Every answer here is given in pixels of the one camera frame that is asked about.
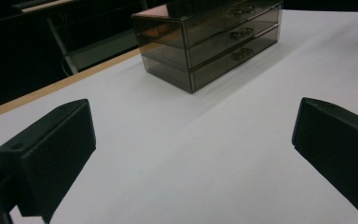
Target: smoky plastic drawer unit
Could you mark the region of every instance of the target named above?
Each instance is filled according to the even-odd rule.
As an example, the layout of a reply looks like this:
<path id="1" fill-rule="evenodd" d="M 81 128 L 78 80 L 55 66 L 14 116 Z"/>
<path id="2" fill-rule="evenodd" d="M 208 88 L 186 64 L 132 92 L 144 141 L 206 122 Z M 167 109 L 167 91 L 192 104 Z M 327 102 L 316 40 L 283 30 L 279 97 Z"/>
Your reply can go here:
<path id="1" fill-rule="evenodd" d="M 195 0 L 131 18 L 146 71 L 194 92 L 276 43 L 281 15 L 281 0 Z"/>

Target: white tabletop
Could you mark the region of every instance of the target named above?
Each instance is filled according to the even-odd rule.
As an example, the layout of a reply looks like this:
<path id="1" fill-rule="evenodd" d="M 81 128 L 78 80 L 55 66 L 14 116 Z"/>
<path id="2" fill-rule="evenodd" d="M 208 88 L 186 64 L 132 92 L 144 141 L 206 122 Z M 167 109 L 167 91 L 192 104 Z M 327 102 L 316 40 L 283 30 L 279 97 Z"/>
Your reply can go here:
<path id="1" fill-rule="evenodd" d="M 1 115 L 0 145 L 89 99 L 97 149 L 53 224 L 358 224 L 291 143 L 305 96 L 358 114 L 358 13 L 285 10 L 279 43 L 194 94 L 135 56 Z"/>

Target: transparent storage box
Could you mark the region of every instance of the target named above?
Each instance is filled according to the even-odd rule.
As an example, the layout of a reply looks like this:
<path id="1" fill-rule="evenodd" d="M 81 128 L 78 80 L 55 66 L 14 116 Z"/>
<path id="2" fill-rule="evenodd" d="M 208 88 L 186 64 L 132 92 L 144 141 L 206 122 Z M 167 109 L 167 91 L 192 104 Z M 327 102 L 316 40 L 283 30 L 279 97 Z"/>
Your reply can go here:
<path id="1" fill-rule="evenodd" d="M 194 0 L 131 18 L 146 71 L 194 92 L 276 43 L 281 15 L 281 0 Z"/>

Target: white table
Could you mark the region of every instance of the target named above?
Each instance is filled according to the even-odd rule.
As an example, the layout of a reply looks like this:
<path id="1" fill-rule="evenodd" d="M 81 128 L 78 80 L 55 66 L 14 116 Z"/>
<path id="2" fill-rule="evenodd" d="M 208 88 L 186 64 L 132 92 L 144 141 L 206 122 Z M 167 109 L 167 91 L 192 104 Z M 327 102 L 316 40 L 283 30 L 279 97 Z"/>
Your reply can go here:
<path id="1" fill-rule="evenodd" d="M 97 150 L 51 223 L 358 224 L 292 146 L 304 96 L 358 114 L 358 13 L 285 10 L 278 44 L 194 94 L 132 57 L 1 115 L 0 145 L 89 99 Z"/>

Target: drawer handle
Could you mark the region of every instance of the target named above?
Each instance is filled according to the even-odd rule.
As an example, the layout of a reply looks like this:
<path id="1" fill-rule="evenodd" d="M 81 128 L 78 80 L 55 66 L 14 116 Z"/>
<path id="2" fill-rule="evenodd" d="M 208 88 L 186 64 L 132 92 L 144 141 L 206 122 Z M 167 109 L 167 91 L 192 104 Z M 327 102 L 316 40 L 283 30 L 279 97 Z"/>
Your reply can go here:
<path id="1" fill-rule="evenodd" d="M 232 39 L 241 39 L 246 35 L 250 35 L 253 32 L 252 28 L 242 28 L 239 31 L 233 31 L 229 33 L 229 37 Z"/>
<path id="2" fill-rule="evenodd" d="M 240 62 L 251 57 L 252 55 L 253 55 L 252 49 L 242 48 L 240 51 L 232 53 L 231 59 Z"/>
<path id="3" fill-rule="evenodd" d="M 255 7 L 254 6 L 247 6 L 247 7 L 242 7 L 242 8 L 233 8 L 231 10 L 231 13 L 234 14 L 234 17 L 236 18 L 242 18 L 243 15 L 245 14 L 252 14 L 255 11 Z"/>

